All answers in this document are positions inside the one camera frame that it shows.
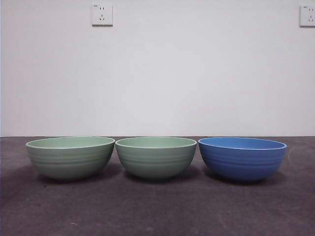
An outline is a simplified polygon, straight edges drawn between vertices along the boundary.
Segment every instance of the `white wall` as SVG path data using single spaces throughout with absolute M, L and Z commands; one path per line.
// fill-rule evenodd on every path
M 0 0 L 0 39 L 1 39 L 1 0 Z M 0 57 L 0 81 L 1 81 L 1 57 Z M 1 83 L 0 83 L 0 104 L 1 103 Z
M 315 135 L 314 0 L 94 2 L 1 1 L 2 136 Z

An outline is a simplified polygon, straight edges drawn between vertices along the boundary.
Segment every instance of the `bowl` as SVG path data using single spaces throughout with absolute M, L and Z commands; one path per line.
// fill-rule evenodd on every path
M 62 137 L 26 144 L 34 167 L 57 180 L 78 180 L 100 171 L 109 161 L 115 140 L 105 137 Z
M 255 182 L 278 170 L 286 144 L 254 138 L 205 138 L 198 141 L 207 167 L 214 173 L 240 182 Z
M 116 141 L 119 160 L 138 177 L 167 179 L 180 174 L 193 159 L 197 142 L 175 137 L 137 137 Z

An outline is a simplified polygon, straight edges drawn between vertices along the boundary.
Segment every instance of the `outlet faceplate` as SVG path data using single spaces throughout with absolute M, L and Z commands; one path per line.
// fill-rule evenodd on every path
M 300 26 L 315 27 L 315 5 L 300 6 Z
M 92 26 L 112 26 L 113 25 L 113 5 L 93 4 L 91 6 Z

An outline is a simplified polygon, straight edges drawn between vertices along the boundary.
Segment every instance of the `gray floor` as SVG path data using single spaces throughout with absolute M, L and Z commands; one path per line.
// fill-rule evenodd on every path
M 315 235 L 315 137 L 269 138 L 288 145 L 286 157 L 256 184 L 220 179 L 199 149 L 169 181 L 127 174 L 114 149 L 100 174 L 57 182 L 31 166 L 24 144 L 34 139 L 1 138 L 3 236 Z

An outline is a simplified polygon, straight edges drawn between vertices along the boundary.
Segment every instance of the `green bowl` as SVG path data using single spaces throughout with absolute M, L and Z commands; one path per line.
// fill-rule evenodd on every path
M 197 142 L 175 137 L 138 137 L 116 141 L 120 162 L 138 177 L 165 179 L 185 170 L 193 159 Z
M 105 137 L 63 137 L 31 141 L 26 147 L 38 172 L 68 181 L 100 171 L 108 163 L 114 143 Z

